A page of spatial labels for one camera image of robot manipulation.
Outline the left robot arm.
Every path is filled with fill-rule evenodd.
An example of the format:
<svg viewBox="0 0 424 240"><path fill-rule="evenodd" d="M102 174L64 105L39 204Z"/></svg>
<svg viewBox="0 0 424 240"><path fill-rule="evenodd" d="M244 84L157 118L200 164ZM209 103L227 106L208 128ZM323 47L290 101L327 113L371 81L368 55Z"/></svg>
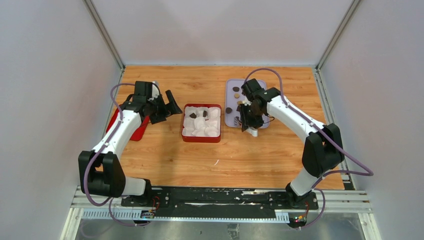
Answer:
<svg viewBox="0 0 424 240"><path fill-rule="evenodd" d="M134 133L143 125L157 124L172 115L182 114L171 90L161 93L153 81L136 81L134 92L123 103L117 103L117 115L100 142L78 156L81 191L97 207L113 198L133 197L140 206L153 201L150 180L126 176L120 157Z"/></svg>

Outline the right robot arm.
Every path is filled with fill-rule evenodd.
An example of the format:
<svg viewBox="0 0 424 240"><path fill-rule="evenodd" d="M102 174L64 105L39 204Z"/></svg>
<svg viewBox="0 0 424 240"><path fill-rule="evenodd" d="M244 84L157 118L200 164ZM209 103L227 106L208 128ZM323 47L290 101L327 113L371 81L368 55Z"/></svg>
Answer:
<svg viewBox="0 0 424 240"><path fill-rule="evenodd" d="M341 131L335 124L324 124L293 105L275 87L264 89L256 79L241 86L245 100L240 105L240 126L243 132L258 135L263 116L273 117L292 130L303 142L302 169L285 188L286 204L298 209L325 173L344 161Z"/></svg>

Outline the steel tongs with grey handle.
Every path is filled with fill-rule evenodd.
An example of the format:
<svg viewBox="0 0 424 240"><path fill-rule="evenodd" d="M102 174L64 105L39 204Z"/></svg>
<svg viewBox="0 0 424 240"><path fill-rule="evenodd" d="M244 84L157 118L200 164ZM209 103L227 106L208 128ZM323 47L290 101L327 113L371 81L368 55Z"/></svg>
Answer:
<svg viewBox="0 0 424 240"><path fill-rule="evenodd" d="M235 118L234 118L234 125L238 128L238 127L242 127L242 121L241 121L241 119L240 119L240 117L239 116L236 116ZM254 127L248 127L246 130L245 130L247 133L249 133L249 134L251 134L253 137L257 137L258 136L258 130L256 129L256 128L254 128Z"/></svg>

